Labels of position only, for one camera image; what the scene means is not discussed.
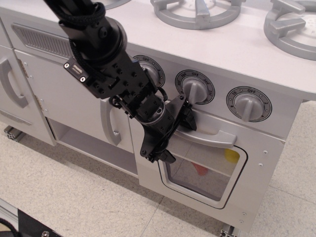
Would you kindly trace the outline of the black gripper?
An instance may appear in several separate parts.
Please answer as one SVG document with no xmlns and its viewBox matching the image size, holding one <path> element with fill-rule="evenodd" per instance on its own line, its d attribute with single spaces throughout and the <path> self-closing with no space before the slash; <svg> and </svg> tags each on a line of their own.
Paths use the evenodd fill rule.
<svg viewBox="0 0 316 237">
<path fill-rule="evenodd" d="M 196 120 L 192 111 L 192 105 L 185 95 L 181 94 L 171 102 L 162 102 L 159 118 L 144 128 L 144 140 L 140 149 L 140 155 L 150 162 L 161 160 L 166 163 L 174 163 L 176 158 L 167 150 L 169 139 L 178 126 L 196 131 Z"/>
</svg>

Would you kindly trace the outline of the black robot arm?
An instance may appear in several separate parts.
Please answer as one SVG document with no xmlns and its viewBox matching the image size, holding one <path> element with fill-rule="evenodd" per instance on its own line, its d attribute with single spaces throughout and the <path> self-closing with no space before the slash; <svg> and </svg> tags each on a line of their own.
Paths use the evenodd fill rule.
<svg viewBox="0 0 316 237">
<path fill-rule="evenodd" d="M 48 0 L 73 53 L 66 70 L 95 97 L 108 99 L 139 121 L 145 135 L 140 150 L 148 161 L 175 162 L 168 151 L 177 127 L 196 130 L 192 107 L 184 95 L 167 101 L 148 70 L 126 53 L 122 25 L 109 17 L 102 3 L 89 0 Z"/>
</svg>

